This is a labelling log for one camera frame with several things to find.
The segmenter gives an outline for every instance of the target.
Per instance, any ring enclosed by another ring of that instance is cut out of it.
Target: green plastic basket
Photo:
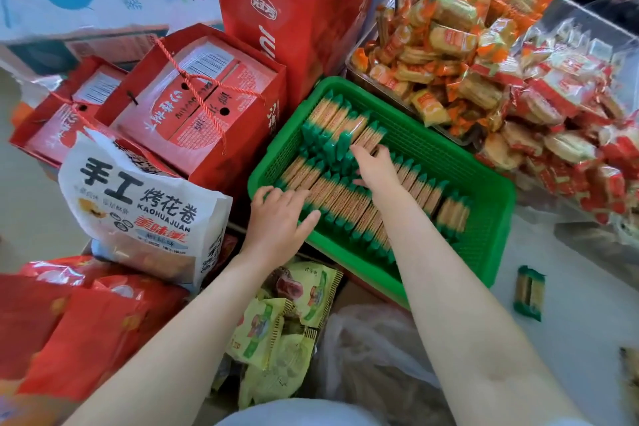
[[[335,95],[342,94],[360,113],[371,110],[372,118],[388,129],[383,144],[413,158],[429,177],[435,177],[437,181],[448,180],[449,192],[456,189],[461,195],[470,197],[472,206],[466,230],[453,247],[484,285],[490,287],[495,282],[510,230],[516,197],[513,183],[480,164],[448,139],[343,78],[326,78],[299,105],[251,174],[249,195],[253,197],[259,187],[273,185],[293,161],[303,143],[302,124],[329,90]],[[320,220],[308,242],[391,300],[408,308],[396,265],[389,265],[373,257],[365,248],[350,243],[345,233],[324,220]]]

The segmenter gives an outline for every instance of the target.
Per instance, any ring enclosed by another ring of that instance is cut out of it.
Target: person
[[[381,212],[419,336],[459,426],[583,426],[581,413],[511,315],[439,235],[400,185],[388,149],[353,146]],[[308,191],[260,188],[238,255],[194,301],[105,382],[65,425],[190,425],[233,330],[260,285],[319,221],[298,225]],[[320,399],[253,406],[221,425],[379,424]]]

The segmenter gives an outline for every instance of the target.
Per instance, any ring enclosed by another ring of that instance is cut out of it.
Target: clothing
[[[379,426],[361,407],[325,399],[282,399],[231,414],[217,426]],[[579,419],[561,419],[547,426],[592,426]]]

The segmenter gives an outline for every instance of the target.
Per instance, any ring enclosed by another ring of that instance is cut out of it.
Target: white snack bag
[[[198,291],[217,261],[233,199],[88,133],[78,132],[58,176],[78,224],[108,258]]]

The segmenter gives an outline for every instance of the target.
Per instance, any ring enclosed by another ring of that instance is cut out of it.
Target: person's right arm
[[[413,318],[459,426],[549,426],[581,413],[522,329],[399,184],[388,149],[352,147]]]

